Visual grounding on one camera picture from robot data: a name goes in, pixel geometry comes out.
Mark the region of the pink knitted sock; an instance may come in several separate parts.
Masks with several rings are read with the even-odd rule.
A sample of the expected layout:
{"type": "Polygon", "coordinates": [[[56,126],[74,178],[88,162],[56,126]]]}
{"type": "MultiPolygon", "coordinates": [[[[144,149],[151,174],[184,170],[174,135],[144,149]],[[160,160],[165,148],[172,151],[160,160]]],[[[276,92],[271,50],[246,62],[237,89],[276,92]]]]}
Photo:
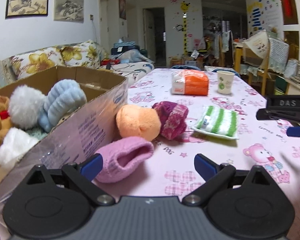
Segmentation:
{"type": "Polygon", "coordinates": [[[96,152],[103,158],[103,167],[96,180],[116,183],[130,176],[141,163],[152,157],[154,146],[142,137],[126,137],[96,152]]]}

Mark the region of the green striped towel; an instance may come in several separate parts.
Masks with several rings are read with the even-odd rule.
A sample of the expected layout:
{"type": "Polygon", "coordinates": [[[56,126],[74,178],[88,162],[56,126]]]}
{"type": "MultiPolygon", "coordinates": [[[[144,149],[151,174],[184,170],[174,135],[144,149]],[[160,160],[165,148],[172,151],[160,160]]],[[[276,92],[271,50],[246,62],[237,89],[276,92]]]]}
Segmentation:
{"type": "Polygon", "coordinates": [[[219,139],[238,140],[238,114],[217,106],[204,106],[202,115],[191,129],[219,139]]]}

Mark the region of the orange fuzzy sock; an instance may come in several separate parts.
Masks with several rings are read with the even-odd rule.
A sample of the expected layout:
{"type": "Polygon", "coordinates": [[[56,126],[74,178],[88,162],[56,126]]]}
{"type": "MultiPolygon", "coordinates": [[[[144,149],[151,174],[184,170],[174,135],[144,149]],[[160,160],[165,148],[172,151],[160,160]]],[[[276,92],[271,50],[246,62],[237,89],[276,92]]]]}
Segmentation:
{"type": "Polygon", "coordinates": [[[161,122],[157,111],[137,105],[124,105],[116,115],[116,124],[121,137],[142,137],[154,140],[160,133],[161,122]]]}

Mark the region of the white fluffy plush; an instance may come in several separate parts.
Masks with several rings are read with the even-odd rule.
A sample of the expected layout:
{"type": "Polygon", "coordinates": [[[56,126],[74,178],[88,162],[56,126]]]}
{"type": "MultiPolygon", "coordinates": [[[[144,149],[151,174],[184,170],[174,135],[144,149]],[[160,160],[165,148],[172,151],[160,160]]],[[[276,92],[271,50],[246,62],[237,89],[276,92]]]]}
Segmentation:
{"type": "Polygon", "coordinates": [[[13,91],[8,104],[13,127],[7,131],[0,145],[0,166],[14,166],[39,142],[26,131],[38,125],[39,111],[45,99],[46,95],[41,91],[27,85],[13,91]]]}

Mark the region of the teal fuzzy plush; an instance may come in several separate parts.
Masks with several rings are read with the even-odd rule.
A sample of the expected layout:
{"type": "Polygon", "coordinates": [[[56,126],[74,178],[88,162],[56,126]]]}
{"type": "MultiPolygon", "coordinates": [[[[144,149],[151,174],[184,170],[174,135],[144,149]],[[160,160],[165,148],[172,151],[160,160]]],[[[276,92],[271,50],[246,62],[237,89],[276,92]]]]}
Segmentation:
{"type": "Polygon", "coordinates": [[[42,140],[47,136],[47,133],[41,127],[27,129],[25,132],[38,140],[42,140]]]}

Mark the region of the white TV cabinet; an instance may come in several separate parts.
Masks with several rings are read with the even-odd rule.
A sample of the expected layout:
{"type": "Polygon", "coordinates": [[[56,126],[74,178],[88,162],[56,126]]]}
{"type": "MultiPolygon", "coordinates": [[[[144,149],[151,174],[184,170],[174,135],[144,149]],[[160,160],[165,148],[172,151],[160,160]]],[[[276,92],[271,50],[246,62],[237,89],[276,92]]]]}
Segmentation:
{"type": "Polygon", "coordinates": [[[300,83],[292,79],[285,78],[287,82],[286,95],[300,95],[300,83]]]}

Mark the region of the cardboard box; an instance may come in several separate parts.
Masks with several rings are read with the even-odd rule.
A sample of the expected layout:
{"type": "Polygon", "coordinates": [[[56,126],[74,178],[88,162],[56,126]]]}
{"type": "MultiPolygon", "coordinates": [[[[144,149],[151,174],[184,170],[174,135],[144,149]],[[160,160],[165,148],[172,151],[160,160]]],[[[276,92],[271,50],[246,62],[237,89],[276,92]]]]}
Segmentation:
{"type": "Polygon", "coordinates": [[[11,195],[33,165],[60,168],[68,162],[82,162],[117,135],[115,115],[128,96],[128,79],[124,76],[84,67],[52,67],[1,88],[0,95],[10,96],[19,85],[47,94],[64,79],[80,84],[87,103],[31,148],[13,169],[0,167],[0,202],[11,195]]]}

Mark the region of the pink cartoon tablecloth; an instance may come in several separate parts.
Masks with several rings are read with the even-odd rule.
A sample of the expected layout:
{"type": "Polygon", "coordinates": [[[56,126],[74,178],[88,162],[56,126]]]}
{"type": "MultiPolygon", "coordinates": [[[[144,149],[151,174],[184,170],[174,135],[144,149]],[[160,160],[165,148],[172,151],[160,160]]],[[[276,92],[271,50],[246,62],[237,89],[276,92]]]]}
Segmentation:
{"type": "Polygon", "coordinates": [[[218,75],[209,72],[208,94],[194,96],[172,93],[175,74],[172,69],[152,71],[129,87],[128,102],[146,108],[162,101],[186,106],[185,132],[174,140],[157,137],[151,158],[126,179],[100,187],[115,198],[183,198],[204,183],[194,168],[197,154],[239,170],[260,165],[292,202],[295,220],[288,238],[300,239],[300,138],[287,136],[290,123],[257,120],[266,99],[239,77],[234,77],[231,93],[223,95],[218,75]]]}

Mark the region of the magenta knitted sock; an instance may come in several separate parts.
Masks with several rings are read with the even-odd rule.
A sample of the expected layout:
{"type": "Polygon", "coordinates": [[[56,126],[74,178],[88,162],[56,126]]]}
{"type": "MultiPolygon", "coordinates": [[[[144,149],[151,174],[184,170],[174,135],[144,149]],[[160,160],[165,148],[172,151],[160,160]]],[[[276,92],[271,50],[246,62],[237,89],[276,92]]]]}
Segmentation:
{"type": "Polygon", "coordinates": [[[152,108],[156,110],[161,122],[161,136],[168,140],[174,140],[185,132],[186,118],[189,113],[186,106],[175,102],[161,101],[155,103],[152,108]]]}

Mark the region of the wooden chair with covers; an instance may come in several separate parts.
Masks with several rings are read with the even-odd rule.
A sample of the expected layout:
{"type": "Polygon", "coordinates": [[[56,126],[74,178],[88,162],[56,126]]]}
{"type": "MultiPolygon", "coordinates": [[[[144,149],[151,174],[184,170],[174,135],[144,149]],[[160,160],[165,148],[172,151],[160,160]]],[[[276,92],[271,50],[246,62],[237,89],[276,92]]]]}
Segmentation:
{"type": "Polygon", "coordinates": [[[261,30],[243,42],[243,59],[249,65],[248,83],[254,77],[261,81],[261,95],[266,93],[269,74],[283,74],[289,54],[289,45],[276,37],[275,33],[261,30]]]}

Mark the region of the paper cup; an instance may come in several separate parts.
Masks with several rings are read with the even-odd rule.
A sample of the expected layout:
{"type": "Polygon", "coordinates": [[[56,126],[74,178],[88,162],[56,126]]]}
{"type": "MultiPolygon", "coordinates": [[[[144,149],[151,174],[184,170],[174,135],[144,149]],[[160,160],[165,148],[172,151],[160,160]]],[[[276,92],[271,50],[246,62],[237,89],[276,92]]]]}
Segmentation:
{"type": "Polygon", "coordinates": [[[223,95],[231,94],[234,77],[235,74],[233,72],[219,70],[217,72],[217,80],[218,80],[217,92],[223,95]]]}

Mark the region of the orange tissue pack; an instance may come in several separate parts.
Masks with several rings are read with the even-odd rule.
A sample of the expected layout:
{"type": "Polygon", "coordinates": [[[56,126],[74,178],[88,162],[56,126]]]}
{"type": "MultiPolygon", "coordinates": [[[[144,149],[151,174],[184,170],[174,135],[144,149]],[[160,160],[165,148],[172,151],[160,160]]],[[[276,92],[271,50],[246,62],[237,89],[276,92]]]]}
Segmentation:
{"type": "Polygon", "coordinates": [[[171,93],[207,96],[209,93],[209,78],[202,71],[178,70],[172,74],[171,93]]]}

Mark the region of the floral sofa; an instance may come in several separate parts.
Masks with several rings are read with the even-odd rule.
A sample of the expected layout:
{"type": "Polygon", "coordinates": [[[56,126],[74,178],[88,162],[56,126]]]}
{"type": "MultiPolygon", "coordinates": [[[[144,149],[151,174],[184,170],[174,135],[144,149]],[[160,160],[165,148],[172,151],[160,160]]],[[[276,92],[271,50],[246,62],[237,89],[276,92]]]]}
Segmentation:
{"type": "Polygon", "coordinates": [[[126,77],[129,85],[154,70],[153,61],[143,55],[138,46],[132,49],[115,46],[114,51],[108,53],[97,42],[88,40],[28,51],[0,60],[0,88],[57,66],[109,70],[126,77]]]}

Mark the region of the giraffe height chart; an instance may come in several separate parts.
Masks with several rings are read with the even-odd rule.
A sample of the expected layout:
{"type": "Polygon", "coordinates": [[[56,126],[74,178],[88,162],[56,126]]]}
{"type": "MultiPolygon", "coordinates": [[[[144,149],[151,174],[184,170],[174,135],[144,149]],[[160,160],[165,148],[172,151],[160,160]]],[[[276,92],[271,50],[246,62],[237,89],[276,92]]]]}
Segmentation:
{"type": "Polygon", "coordinates": [[[180,8],[183,12],[183,54],[187,54],[187,12],[190,8],[190,3],[182,1],[180,4],[180,8]]]}

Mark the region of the framed sketch portrait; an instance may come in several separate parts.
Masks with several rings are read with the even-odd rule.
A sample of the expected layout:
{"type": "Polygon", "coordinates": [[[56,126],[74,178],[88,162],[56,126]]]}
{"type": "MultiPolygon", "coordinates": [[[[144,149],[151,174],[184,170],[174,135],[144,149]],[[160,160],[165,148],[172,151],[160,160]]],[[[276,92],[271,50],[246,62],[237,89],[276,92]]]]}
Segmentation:
{"type": "Polygon", "coordinates": [[[84,22],[84,0],[54,0],[53,19],[63,22],[84,22]]]}

